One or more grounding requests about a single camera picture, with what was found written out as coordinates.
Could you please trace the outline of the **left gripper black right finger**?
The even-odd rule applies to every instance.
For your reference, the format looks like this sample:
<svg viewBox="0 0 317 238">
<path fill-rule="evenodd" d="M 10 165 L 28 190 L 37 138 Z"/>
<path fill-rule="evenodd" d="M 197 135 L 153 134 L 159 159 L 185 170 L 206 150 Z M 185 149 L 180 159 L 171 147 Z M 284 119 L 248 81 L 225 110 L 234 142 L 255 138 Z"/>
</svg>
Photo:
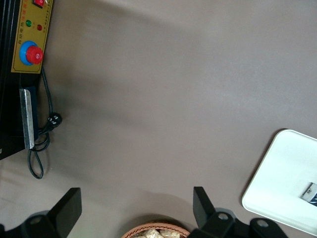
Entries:
<svg viewBox="0 0 317 238">
<path fill-rule="evenodd" d="M 193 213 L 197 223 L 191 238 L 228 238 L 233 234 L 235 217 L 228 209 L 215 208 L 201 186 L 193 189 Z"/>
</svg>

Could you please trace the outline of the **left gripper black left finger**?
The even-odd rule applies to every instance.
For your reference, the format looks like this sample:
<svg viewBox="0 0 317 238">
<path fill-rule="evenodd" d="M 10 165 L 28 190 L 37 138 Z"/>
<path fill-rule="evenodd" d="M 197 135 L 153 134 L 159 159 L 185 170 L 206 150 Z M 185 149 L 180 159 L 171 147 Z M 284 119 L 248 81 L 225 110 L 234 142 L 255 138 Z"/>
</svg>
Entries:
<svg viewBox="0 0 317 238">
<path fill-rule="evenodd" d="M 71 188 L 51 210 L 30 216 L 21 225 L 22 237 L 66 238 L 81 214 L 81 189 Z"/>
</svg>

